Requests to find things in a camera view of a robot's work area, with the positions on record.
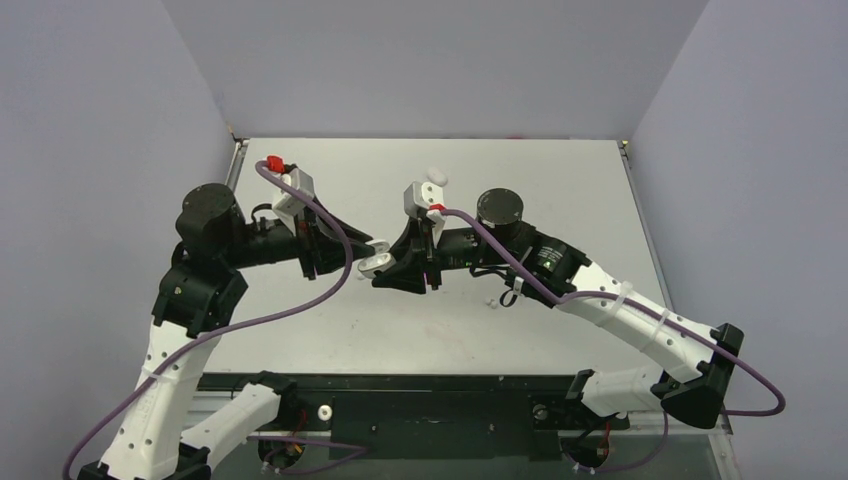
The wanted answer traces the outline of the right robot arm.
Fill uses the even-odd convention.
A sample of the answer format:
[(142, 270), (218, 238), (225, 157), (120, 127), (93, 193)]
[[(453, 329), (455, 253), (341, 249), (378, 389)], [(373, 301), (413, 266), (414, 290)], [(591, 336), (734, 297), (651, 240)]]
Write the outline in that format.
[(563, 402), (572, 424), (588, 427), (600, 417), (655, 411), (691, 427), (715, 426), (744, 338), (741, 330), (691, 321), (638, 294), (585, 253), (526, 223), (523, 201), (511, 190), (485, 191), (466, 228), (445, 227), (442, 199), (441, 189), (429, 182), (407, 189), (408, 223), (401, 237), (393, 244), (375, 242), (374, 254), (358, 265), (374, 287), (424, 294), (441, 285), (446, 271), (496, 275), (506, 285), (503, 306), (520, 297), (538, 301), (588, 321), (649, 358), (647, 367), (580, 372)]

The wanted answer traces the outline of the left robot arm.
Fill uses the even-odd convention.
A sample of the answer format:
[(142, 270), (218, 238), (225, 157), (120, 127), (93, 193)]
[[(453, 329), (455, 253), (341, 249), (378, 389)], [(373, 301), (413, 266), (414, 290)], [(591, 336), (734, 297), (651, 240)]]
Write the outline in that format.
[(369, 235), (328, 213), (302, 188), (284, 220), (247, 220), (233, 191), (219, 183), (191, 190), (176, 221), (180, 235), (152, 310), (147, 353), (133, 393), (114, 411), (120, 427), (83, 479), (207, 479), (259, 427), (291, 427), (296, 385), (283, 375), (254, 375), (243, 392), (206, 420), (185, 420), (207, 361), (247, 290), (243, 270), (298, 260), (308, 279), (347, 277), (370, 255)]

